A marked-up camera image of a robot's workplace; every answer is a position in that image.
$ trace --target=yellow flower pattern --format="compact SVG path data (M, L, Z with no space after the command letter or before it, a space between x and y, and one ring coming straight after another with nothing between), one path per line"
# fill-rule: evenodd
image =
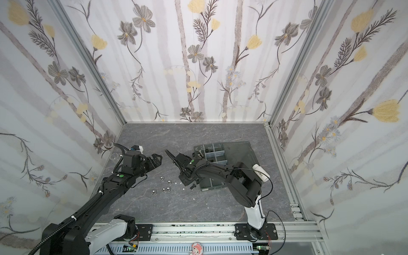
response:
M76 113L82 114L86 110L88 110L88 104L79 104Z
M212 30L216 30L217 28L220 27L220 24L221 24L221 22L219 22L219 21L216 20L216 19L213 19L213 20L211 21L211 29L212 29Z
M55 31L54 31L54 27L53 26L51 26L51 25L44 25L44 29L45 29L45 31L47 31L47 34L49 35L49 36L51 36L52 38L54 38L55 37Z
M202 13L204 11L204 5L204 0L191 0L187 7L191 12Z
M85 115L82 115L81 118L80 118L80 120L81 120L81 122L85 123L85 121L86 121Z
M356 33L362 32L370 23L373 13L374 10L370 9L369 11L362 12L360 15L355 17L351 21L351 29Z
M106 48L106 45L108 45L107 41L104 41L101 37L97 35L92 35L91 41L93 47L97 50L103 50Z
M19 26L27 25L30 18L24 7L16 1L10 1L9 3L9 20Z
M300 110L300 113L305 113L305 102L303 102L303 100L300 100L299 103L297 104L297 106L295 106L294 108L295 112L297 112L298 110Z
M246 47L247 47L248 49L256 49L256 48L258 48L261 44L262 44L261 39L260 39L257 35L253 35L253 36L251 36L251 38L249 38L248 44L246 45Z
M354 61L361 61L367 56L367 51L365 46L361 46L361 48L356 52L354 56Z
M197 88L197 89L201 87L201 84L198 83L198 82L196 82L196 81L189 81L189 82L187 83L187 85L189 85L190 87L195 87L195 88Z
M397 122L399 120L399 107L400 105L398 104L398 101L392 99L380 103L368 113L376 117L377 120L381 122Z

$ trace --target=red wire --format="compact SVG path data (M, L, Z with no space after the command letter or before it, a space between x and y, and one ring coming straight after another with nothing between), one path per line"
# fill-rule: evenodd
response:
M138 233L137 233L137 235L135 236L135 238L133 238L132 240L129 241L129 244L137 239L137 244L139 245L139 234L140 234L140 231L138 231Z
M265 233L266 233L266 234L267 234L267 236L268 236L268 246L270 246L270 243L271 243L272 239L270 238L270 236L269 236L268 232L266 232L266 231L265 231Z

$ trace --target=black cable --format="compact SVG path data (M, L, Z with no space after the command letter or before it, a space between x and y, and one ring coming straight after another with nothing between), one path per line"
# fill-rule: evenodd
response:
M53 233L51 233L49 236L47 236L46 238L44 238L43 240L41 240L31 251L28 255L34 255L41 246L43 246L47 241L49 241L51 239L51 237L55 236L56 234L58 234L59 232L61 232L61 230L63 230L65 227L67 227L69 224L71 224L72 222L76 221L77 218L81 217L82 215L84 215L89 209L91 209L96 202L102 197L103 193L102 192L98 192L93 198L92 200L88 201L85 205L85 208L80 210L79 212L75 213L71 219L69 219L67 222L65 222L63 225L59 226Z
M132 186L131 188L134 188L134 187L136 187L139 183L141 183L142 181L144 181L144 180L146 180L147 179L147 174L145 174L145 176L146 176L146 178L144 178L143 180L141 180L140 182L138 182L138 183L136 183L134 186Z
M168 151L167 149L165 149L164 151L166 152L167 156L169 156L169 158L173 161L173 163L176 165L176 167L178 167L180 169L180 171L184 172L184 169L180 166L180 164L178 163L178 161L176 160L174 155L171 154L171 152Z
M283 239L283 243L282 243L282 245L279 247L279 249L277 250L277 251L275 251L275 252L273 252L273 253L268 253L268 255L272 255L272 254L275 254L275 253L277 253L278 251L280 251L280 249L282 249L282 247L283 247L283 245L285 244L285 241L286 241L286 229L285 229L285 225L283 224L283 221L282 221L282 219L279 217L279 215L276 213L276 212L274 212L273 210L269 210L268 211L268 213L266 214L266 217L265 218L268 218L268 215L269 215L269 212L273 212L274 214L276 214L276 216L279 218L279 220L281 221L281 223L282 223L282 227L283 227L283 231L285 232L285 236L284 236L284 239Z
M123 145L121 145L121 144L119 144L119 143L113 143L113 145L118 145L118 146L122 147L124 150L130 151L130 149L128 149L126 146L123 146Z
M187 178L187 180L189 180L189 181L191 181L193 178L194 178L194 174L198 171L198 170L200 170L201 168L204 168L204 167L206 167L206 166L209 166L210 165L210 163L205 163L205 164L202 164L201 166L198 166L198 167L196 167L196 168L194 168L194 170L191 172L191 174L190 174L190 177L187 177L186 176L186 178Z
M109 244L106 245L106 248L108 249L108 252L110 255L115 255L111 249L111 247L109 246Z
M114 143L113 145L115 145L116 147L118 147L122 151L122 155L120 156L119 161L116 163L116 165L115 165L115 167L113 168L113 171L112 171L113 173L117 173L118 172L118 166L123 160L123 155L125 155L125 150L124 150L125 147L123 147L123 145L120 145L120 144L117 144L117 143Z

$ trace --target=gray flower pattern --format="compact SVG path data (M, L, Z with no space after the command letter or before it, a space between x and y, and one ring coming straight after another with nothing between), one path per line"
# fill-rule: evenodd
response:
M284 119L282 119L282 121L279 122L278 129L279 129L279 130L284 130L284 129L285 129L285 125L286 125L286 122L285 122Z
M182 107L181 108L181 113L180 116L182 116L183 118L185 118L186 116L190 116L191 110L188 107Z
M309 18L302 20L302 22L300 23L301 30L309 29L316 12L317 12L317 6L314 6L313 9L309 11Z
M330 100L331 96L331 90L329 90L327 87L325 87L323 90L319 92L319 99L316 100L317 104L320 104L320 110L323 111L324 109L327 109L327 100Z
M200 53L201 47L199 44L197 45L191 45L188 48L188 52L190 53L187 57L192 59L193 63L196 63L197 60L203 60L204 59L204 54Z
M194 120L194 122L199 122L204 120L204 113L203 112L198 112L196 111L195 113L193 113L193 115L191 116L191 119Z
M105 143L105 146L110 147L112 146L113 143L113 135L109 132L109 130L106 131L106 133L103 135L103 141Z
M292 24L289 22L286 25L286 27L282 30L283 35L275 37L275 40L276 40L275 45L279 46L281 43L284 43L285 45L289 45L291 38L297 36L298 27L299 27L299 24Z
M140 7L139 5L135 4L133 12L138 16L133 18L135 27L143 27L146 33L150 33L150 28L156 26L156 24L151 20L151 18L153 17L153 13L151 12L151 10L149 10L149 8L147 8L145 5L142 5L142 7Z
M65 69L61 70L60 65L55 61L48 65L48 73L54 77L55 84L61 82L62 85L65 85L67 83L65 79L68 78L68 72Z
M210 69L213 73L215 73L218 69L216 65L214 65L215 60L214 57L205 57L203 61L203 65L205 66L205 71L208 72Z
M286 143L288 142L288 140L289 140L288 135L285 132L283 132L281 134L281 136L280 136L280 139L279 139L279 141L281 142L282 147L286 146Z
M131 22L121 21L119 30L122 32L122 35L118 35L121 44L127 45L128 41L130 41L131 44L136 44L135 36L137 35L137 31Z
M95 139L95 143L93 144L93 147L98 151L97 153L101 153L102 152L102 147L103 147L103 142L100 138L96 138Z
M325 87L327 84L326 78L329 77L331 68L324 65L320 68L320 73L316 74L316 86Z
M78 87L81 87L81 82L86 82L85 75L79 74L79 71L75 67L72 67L72 69L69 70L69 76L73 82L78 84Z

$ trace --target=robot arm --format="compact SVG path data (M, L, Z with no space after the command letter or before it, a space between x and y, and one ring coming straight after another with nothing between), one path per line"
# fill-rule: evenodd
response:
M180 169L179 179L185 186L193 181L198 184L204 177L221 180L227 184L235 200L245 207L248 224L255 230L264 226L265 215L259 202L262 180L256 171L250 170L241 162L233 166L222 166L205 160L199 154L190 158L179 153L175 157L168 150L165 151Z
M134 236L135 218L125 215L116 216L106 226L107 229L104 227L89 233L98 218L108 211L113 202L132 188L138 177L162 164L162 156L153 154L146 157L141 151L135 150L138 148L132 148L133 150L123 155L121 171L115 169L112 175L105 177L99 192L93 198L59 225L49 224L44 229L42 241L36 247L37 249L41 247L40 255L90 254L90 250L94 253L118 237L131 239Z

